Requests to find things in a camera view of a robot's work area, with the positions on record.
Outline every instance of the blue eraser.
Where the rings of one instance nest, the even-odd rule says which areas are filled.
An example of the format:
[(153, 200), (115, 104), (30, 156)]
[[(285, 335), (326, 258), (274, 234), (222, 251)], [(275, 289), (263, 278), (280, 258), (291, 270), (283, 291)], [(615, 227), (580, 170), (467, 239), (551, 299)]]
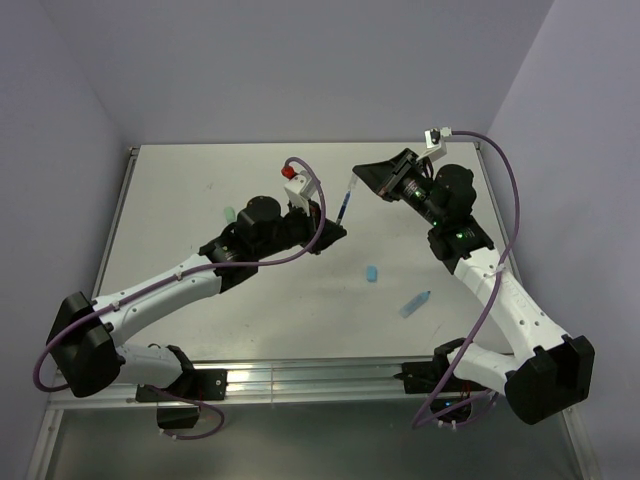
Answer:
[(411, 315), (413, 312), (419, 309), (422, 305), (424, 305), (427, 302), (427, 300), (429, 300), (429, 295), (431, 295), (431, 292), (419, 293), (418, 295), (413, 297), (411, 300), (409, 300), (409, 303), (407, 303), (404, 307), (402, 307), (398, 313), (400, 313), (400, 316), (402, 318), (409, 317), (409, 315)]
[(367, 265), (367, 282), (375, 283), (378, 281), (378, 269), (375, 265)]

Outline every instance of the metal frame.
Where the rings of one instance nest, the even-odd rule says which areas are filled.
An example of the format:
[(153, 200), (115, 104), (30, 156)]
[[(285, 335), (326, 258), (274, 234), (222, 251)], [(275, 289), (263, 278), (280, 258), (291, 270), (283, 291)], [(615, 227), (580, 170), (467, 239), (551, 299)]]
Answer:
[[(487, 175), (480, 147), (477, 143), (476, 151), (484, 179), (489, 188), (491, 201), (498, 217), (500, 230), (506, 239), (507, 232)], [(138, 153), (139, 148), (130, 149), (127, 171), (109, 231), (107, 246), (100, 263), (93, 297), (99, 294), (102, 285), (111, 246), (118, 229), (122, 207), (135, 170)], [(520, 281), (513, 255), (509, 256), (509, 261), (513, 274)], [(407, 361), (425, 361), (430, 358), (391, 357), (207, 362), (196, 364), (196, 368), (215, 367), (228, 370), (228, 386), (225, 400), (216, 402), (222, 405), (393, 400), (412, 398), (404, 393), (402, 382), (393, 378), (394, 374), (401, 371), (400, 365)], [(60, 374), (56, 376), (55, 381), (62, 382)], [(83, 399), (73, 397), (68, 391), (51, 394), (26, 478), (28, 480), (45, 479), (65, 410), (156, 408), (159, 405), (183, 405), (180, 402), (136, 403), (134, 400), (135, 392), (136, 387), (133, 385), (112, 385), (96, 395)], [(442, 394), (441, 396), (448, 398), (455, 397), (457, 394)], [(569, 408), (562, 415), (583, 478), (586, 480), (600, 480), (602, 478), (600, 469), (578, 408)]]

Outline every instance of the red cap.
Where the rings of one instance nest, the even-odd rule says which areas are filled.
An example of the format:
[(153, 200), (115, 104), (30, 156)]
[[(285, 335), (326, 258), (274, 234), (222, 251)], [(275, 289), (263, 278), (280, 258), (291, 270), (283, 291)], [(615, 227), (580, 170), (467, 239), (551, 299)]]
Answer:
[(296, 176), (296, 171), (291, 166), (282, 167), (281, 172), (282, 176), (287, 177), (289, 180)]

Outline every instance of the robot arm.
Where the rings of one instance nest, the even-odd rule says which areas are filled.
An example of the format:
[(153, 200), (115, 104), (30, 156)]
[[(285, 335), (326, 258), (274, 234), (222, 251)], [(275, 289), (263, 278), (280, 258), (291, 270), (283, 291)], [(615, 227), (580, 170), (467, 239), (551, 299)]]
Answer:
[[(435, 178), (420, 170), (425, 156), (433, 161), (446, 153), (443, 140), (450, 134), (450, 129), (426, 132), (427, 152), (420, 158), (405, 149), (386, 162), (355, 166), (353, 172), (383, 200), (403, 200), (427, 220), (433, 226), (428, 240), (436, 258), (486, 305), (502, 266), (493, 242), (471, 215), (476, 199), (473, 173), (454, 164), (442, 166)], [(501, 284), (491, 316), (513, 355), (471, 344), (454, 375), (505, 395), (516, 415), (534, 424), (587, 397), (594, 350), (585, 337), (572, 338), (553, 322), (510, 272), (498, 277)], [(463, 341), (436, 349), (436, 381)]]
[[(80, 318), (105, 312), (51, 349), (75, 396), (92, 395), (111, 383), (154, 385), (177, 396), (193, 390), (197, 381), (193, 365), (178, 347), (144, 347), (127, 341), (171, 312), (244, 282), (258, 272), (258, 261), (311, 241), (321, 217), (320, 206), (311, 200), (315, 184), (306, 171), (296, 174), (285, 167), (283, 174), (289, 179), (285, 185), (289, 197), (286, 215), (281, 215), (275, 199), (255, 197), (219, 237), (176, 267), (92, 302), (81, 292), (62, 302), (47, 343)], [(325, 218), (309, 252), (319, 254), (346, 234), (343, 227)], [(229, 267), (230, 263), (238, 266)], [(215, 268), (220, 264), (228, 268)]]

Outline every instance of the wall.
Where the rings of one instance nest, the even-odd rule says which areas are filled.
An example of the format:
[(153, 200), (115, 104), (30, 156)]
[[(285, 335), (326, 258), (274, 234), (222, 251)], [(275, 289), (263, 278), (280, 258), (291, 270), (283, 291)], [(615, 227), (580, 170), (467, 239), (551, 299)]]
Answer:
[(552, 0), (42, 0), (133, 143), (486, 130)]
[(125, 150), (40, 4), (3, 2), (0, 45), (0, 478), (13, 479), (46, 401), (33, 363), (61, 299), (91, 291)]
[[(490, 135), (522, 189), (525, 284), (595, 345), (582, 412), (605, 477), (618, 480), (640, 472), (640, 2), (604, 7), (554, 3)], [(510, 206), (491, 160), (500, 204)]]

